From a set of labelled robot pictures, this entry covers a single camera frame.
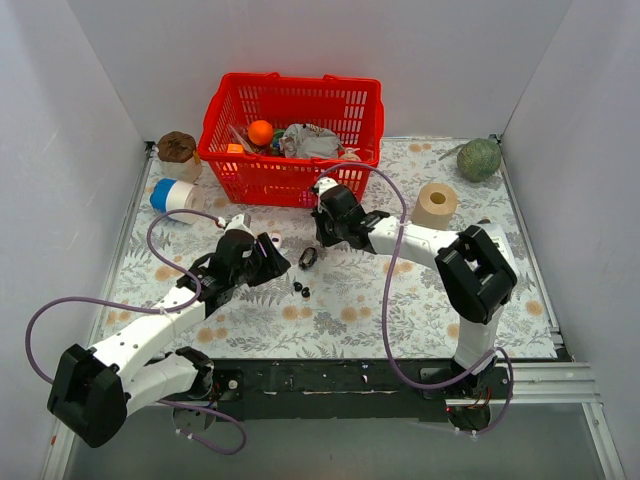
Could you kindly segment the white earbud charging case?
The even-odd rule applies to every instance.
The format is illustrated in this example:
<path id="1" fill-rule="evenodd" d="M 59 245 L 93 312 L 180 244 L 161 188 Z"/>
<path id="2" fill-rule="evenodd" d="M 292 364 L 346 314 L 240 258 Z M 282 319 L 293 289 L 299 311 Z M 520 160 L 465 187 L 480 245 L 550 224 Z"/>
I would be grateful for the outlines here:
<path id="1" fill-rule="evenodd" d="M 272 232 L 270 234 L 270 239 L 276 249 L 281 248 L 283 238 L 279 232 Z"/>

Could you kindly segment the black earbud charging case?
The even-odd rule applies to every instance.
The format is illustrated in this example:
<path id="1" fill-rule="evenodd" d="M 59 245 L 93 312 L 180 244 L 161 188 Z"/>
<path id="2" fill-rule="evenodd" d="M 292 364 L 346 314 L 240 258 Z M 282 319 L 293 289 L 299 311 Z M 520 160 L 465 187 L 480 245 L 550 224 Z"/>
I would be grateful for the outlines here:
<path id="1" fill-rule="evenodd" d="M 306 271 L 311 269 L 318 260 L 318 250 L 315 247 L 307 247 L 302 252 L 298 266 L 301 270 Z"/>

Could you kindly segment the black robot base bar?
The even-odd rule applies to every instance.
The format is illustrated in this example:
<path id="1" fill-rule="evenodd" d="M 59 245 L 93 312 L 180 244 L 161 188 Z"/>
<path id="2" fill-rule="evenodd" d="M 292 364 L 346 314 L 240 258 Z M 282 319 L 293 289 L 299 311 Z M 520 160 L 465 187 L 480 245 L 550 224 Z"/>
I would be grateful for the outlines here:
<path id="1" fill-rule="evenodd" d="M 504 368 L 438 390 L 417 384 L 443 382 L 460 373 L 446 359 L 399 363 L 410 384 L 385 359 L 224 359 L 194 387 L 172 401 L 212 404 L 240 421 L 281 419 L 417 419 L 445 422 L 447 405 L 506 397 Z"/>

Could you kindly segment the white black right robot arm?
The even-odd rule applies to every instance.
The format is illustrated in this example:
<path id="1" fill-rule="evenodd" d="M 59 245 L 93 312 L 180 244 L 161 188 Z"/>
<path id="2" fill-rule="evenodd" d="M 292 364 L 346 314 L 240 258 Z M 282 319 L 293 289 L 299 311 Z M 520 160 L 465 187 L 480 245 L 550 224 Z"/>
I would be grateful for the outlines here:
<path id="1" fill-rule="evenodd" d="M 346 242 L 350 247 L 374 255 L 428 267 L 440 275 L 448 300 L 459 315 L 458 344 L 452 361 L 452 378 L 423 384 L 407 377 L 393 358 L 387 329 L 388 302 L 393 272 L 387 272 L 383 289 L 381 324 L 384 349 L 396 376 L 422 391 L 454 385 L 464 397 L 475 397 L 489 384 L 487 368 L 494 361 L 497 327 L 504 306 L 517 284 L 515 268 L 493 238 L 480 225 L 462 232 L 434 230 L 414 225 L 405 216 L 386 212 L 367 213 L 345 185 L 323 178 L 311 187 L 317 195 L 312 211 L 316 238 L 325 247 Z"/>

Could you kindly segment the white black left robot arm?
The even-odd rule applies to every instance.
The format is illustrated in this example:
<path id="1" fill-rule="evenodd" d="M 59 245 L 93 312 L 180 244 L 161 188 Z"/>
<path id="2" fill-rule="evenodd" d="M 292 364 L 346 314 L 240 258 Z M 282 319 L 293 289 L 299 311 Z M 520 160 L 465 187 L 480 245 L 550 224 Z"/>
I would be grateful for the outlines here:
<path id="1" fill-rule="evenodd" d="M 139 317 L 89 348 L 74 344 L 61 355 L 48 410 L 97 448 L 150 404 L 175 394 L 205 398 L 213 386 L 206 355 L 184 347 L 160 361 L 153 356 L 227 304 L 237 288 L 262 285 L 290 266 L 268 234 L 224 233 L 215 251 L 198 258 L 158 303 L 158 313 Z"/>

